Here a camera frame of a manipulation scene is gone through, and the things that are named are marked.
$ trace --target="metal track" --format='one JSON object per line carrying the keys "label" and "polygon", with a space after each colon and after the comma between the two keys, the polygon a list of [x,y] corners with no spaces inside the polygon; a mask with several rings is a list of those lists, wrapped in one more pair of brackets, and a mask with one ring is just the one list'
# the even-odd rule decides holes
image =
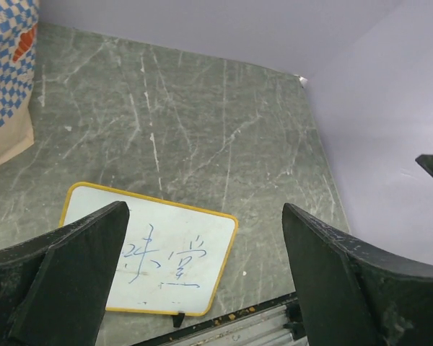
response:
{"label": "metal track", "polygon": [[307,346],[306,337],[294,341],[283,326],[286,306],[276,306],[241,319],[189,335],[164,346]]}

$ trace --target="handwritten math equation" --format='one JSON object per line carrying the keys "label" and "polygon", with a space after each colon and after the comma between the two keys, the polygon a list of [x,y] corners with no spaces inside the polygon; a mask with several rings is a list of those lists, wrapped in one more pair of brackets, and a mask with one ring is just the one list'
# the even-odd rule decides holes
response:
{"label": "handwritten math equation", "polygon": [[[162,250],[154,249],[153,236],[154,226],[149,224],[149,234],[146,238],[143,238],[139,244],[130,243],[124,245],[121,252],[121,258],[130,258],[129,261],[135,259],[131,262],[133,262],[136,266],[134,272],[135,274],[128,283],[132,284],[140,278],[142,273],[141,270],[145,265],[153,265],[154,270],[161,270],[163,269],[162,267],[170,267],[171,265],[174,268],[174,280],[171,280],[171,282],[159,283],[160,289],[162,289],[162,286],[164,285],[200,288],[200,285],[197,283],[185,282],[183,276],[187,273],[187,270],[190,267],[191,263],[198,261],[198,259],[207,255],[207,251],[205,250],[202,237],[198,235],[196,238],[190,240],[189,246],[184,250],[181,249],[180,251],[171,251],[170,253],[163,254]],[[131,265],[131,263],[124,263],[121,270],[127,269],[128,265]]]}

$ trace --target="green-gray marble countertop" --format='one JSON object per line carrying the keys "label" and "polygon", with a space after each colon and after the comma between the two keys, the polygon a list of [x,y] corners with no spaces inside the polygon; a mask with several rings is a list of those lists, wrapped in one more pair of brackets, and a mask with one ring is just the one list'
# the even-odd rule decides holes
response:
{"label": "green-gray marble countertop", "polygon": [[[42,23],[30,114],[34,146],[0,166],[0,248],[57,228],[78,181],[238,218],[212,309],[186,326],[294,290],[285,202],[347,230],[296,76]],[[170,331],[108,312],[97,345]]]}

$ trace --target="blue checkered bag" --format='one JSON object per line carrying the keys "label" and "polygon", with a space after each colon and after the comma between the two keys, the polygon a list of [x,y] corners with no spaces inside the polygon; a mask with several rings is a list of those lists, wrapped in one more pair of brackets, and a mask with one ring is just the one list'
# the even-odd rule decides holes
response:
{"label": "blue checkered bag", "polygon": [[33,144],[27,109],[39,0],[0,0],[0,164]]}

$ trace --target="orange print on bag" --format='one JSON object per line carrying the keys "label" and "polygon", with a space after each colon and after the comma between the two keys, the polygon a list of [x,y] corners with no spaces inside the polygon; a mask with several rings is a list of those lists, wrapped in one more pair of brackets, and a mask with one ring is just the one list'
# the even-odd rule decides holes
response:
{"label": "orange print on bag", "polygon": [[18,61],[19,58],[21,58],[21,56],[30,49],[30,47],[32,46],[32,42],[34,42],[34,37],[36,32],[37,32],[37,25],[35,24],[32,27],[32,29],[30,29],[27,32],[23,32],[21,34],[21,37],[19,39],[19,45],[14,51],[14,55],[13,55],[14,63]]}

